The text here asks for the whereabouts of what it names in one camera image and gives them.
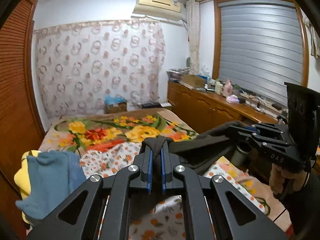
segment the window blind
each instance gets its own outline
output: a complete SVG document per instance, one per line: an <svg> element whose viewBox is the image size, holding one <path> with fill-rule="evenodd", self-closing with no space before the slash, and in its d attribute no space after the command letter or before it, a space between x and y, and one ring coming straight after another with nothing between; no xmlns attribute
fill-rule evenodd
<svg viewBox="0 0 320 240"><path fill-rule="evenodd" d="M284 82L300 84L302 38L291 2L236 0L221 8L219 78L287 105Z"/></svg>

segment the cardboard box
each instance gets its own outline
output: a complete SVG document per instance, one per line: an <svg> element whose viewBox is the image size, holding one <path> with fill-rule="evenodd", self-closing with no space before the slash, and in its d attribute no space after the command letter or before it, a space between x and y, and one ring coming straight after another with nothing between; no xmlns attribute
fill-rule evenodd
<svg viewBox="0 0 320 240"><path fill-rule="evenodd" d="M127 103L120 103L118 106L114 105L105 105L104 107L104 113L105 114L115 114L115 113L120 113L120 112L125 112L127 111Z"/></svg>
<svg viewBox="0 0 320 240"><path fill-rule="evenodd" d="M204 87L205 80L201 77L198 77L196 75L189 75L185 74L182 77L182 81L187 83L190 86L193 86L194 88Z"/></svg>

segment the bed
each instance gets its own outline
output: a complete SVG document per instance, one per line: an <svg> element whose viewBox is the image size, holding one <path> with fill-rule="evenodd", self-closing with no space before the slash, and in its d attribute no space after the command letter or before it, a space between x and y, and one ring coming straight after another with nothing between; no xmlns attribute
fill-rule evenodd
<svg viewBox="0 0 320 240"><path fill-rule="evenodd" d="M119 114L63 117L52 124L39 150L69 150L79 154L85 176L111 176L132 164L146 137L159 135L174 141L191 140L198 134L173 112L164 108L143 109ZM273 198L268 185L259 182L232 165L225 157L214 163L204 176L220 174L245 195L270 219L284 207ZM291 222L285 212L276 224L286 231ZM141 219L133 221L129 239L184 239L183 211L180 196L160 202Z"/></svg>

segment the silver screw head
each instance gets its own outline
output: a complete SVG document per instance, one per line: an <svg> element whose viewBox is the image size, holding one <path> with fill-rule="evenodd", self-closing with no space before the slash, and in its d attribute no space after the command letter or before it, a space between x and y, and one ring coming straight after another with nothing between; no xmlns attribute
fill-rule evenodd
<svg viewBox="0 0 320 240"><path fill-rule="evenodd" d="M129 171L136 171L138 169L138 166L137 165L130 165L129 167L128 167L128 170Z"/></svg>
<svg viewBox="0 0 320 240"><path fill-rule="evenodd" d="M215 175L215 176L213 176L213 180L216 183L221 183L221 182L223 182L223 177L221 175Z"/></svg>
<svg viewBox="0 0 320 240"><path fill-rule="evenodd" d="M90 181L91 182L98 182L100 180L100 176L99 175L92 175L90 177Z"/></svg>
<svg viewBox="0 0 320 240"><path fill-rule="evenodd" d="M177 165L175 169L177 172L183 172L186 170L186 168L182 165Z"/></svg>

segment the beige glove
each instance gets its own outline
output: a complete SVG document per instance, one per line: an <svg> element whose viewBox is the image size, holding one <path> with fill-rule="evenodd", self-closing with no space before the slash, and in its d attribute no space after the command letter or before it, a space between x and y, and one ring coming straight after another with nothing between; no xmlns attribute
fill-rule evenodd
<svg viewBox="0 0 320 240"><path fill-rule="evenodd" d="M282 193L283 191L283 183L285 179L294 179L293 189L289 191L293 193L295 191L299 191L305 183L306 176L308 174L302 170L300 173L291 173L287 170L282 169L280 166L272 164L271 176L269 179L269 185L271 190L275 193Z"/></svg>

